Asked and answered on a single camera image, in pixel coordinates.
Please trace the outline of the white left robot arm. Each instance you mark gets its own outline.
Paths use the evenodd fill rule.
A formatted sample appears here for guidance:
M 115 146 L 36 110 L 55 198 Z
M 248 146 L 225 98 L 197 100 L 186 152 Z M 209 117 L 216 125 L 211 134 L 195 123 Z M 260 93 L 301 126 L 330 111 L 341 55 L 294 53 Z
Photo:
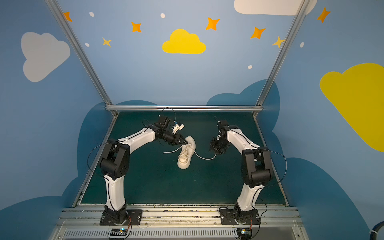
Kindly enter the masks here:
M 99 166 L 106 183 L 107 201 L 101 216 L 101 226 L 125 226 L 130 216 L 124 196 L 124 178 L 129 170 L 131 154 L 142 146 L 155 140 L 163 140 L 171 146 L 187 145 L 187 140 L 178 132 L 184 128 L 181 122 L 160 115 L 154 124 L 118 140 L 109 139 L 103 149 Z

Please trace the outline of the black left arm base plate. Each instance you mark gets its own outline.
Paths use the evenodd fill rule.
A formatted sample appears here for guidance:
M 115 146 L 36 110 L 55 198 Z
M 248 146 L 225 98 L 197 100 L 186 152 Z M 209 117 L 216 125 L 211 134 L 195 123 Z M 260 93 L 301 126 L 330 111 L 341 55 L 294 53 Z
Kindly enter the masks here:
M 100 226 L 139 226 L 142 219 L 142 210 L 113 211 L 106 208 L 100 220 Z

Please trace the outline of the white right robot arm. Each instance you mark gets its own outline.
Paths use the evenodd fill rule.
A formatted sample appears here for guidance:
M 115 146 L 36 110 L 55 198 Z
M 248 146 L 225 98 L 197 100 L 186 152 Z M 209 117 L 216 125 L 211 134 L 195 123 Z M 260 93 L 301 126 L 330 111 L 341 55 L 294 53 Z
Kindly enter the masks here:
M 270 151 L 253 143 L 238 126 L 230 125 L 226 120 L 218 121 L 217 126 L 219 133 L 211 140 L 210 149 L 216 155 L 223 155 L 233 145 L 242 155 L 241 177 L 244 183 L 234 209 L 220 211 L 222 224 L 260 223 L 254 204 L 262 189 L 274 177 Z

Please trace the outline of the white shoelace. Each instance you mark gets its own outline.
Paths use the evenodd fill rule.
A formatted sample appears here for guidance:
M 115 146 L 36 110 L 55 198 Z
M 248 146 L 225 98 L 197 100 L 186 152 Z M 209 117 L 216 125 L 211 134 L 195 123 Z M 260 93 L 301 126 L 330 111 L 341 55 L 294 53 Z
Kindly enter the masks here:
M 176 153 L 177 151 L 181 150 L 183 146 L 180 146 L 178 147 L 177 149 L 173 150 L 173 151 L 168 151 L 168 152 L 162 152 L 163 154 L 172 154 L 172 153 Z M 203 158 L 201 157 L 196 151 L 194 151 L 194 154 L 199 158 L 199 159 L 202 159 L 204 161 L 212 161 L 216 158 L 217 154 L 214 154 L 214 156 L 212 158 Z

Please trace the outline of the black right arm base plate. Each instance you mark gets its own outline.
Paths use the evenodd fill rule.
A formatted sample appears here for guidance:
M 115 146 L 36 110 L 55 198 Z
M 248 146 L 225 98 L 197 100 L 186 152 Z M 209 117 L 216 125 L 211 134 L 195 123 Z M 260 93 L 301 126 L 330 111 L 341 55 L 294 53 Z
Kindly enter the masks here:
M 222 225 L 258 225 L 261 223 L 258 210 L 241 211 L 238 209 L 219 208 Z

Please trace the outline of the white knit sneaker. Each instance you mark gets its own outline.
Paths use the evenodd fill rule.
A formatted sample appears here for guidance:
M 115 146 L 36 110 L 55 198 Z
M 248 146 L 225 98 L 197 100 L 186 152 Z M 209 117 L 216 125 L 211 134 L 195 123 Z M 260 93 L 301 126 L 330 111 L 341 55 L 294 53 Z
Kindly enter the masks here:
M 195 139 L 192 136 L 188 136 L 186 137 L 186 140 L 188 144 L 182 146 L 182 151 L 179 154 L 177 162 L 178 167 L 183 170 L 187 169 L 190 166 L 192 156 L 194 155 L 196 150 Z

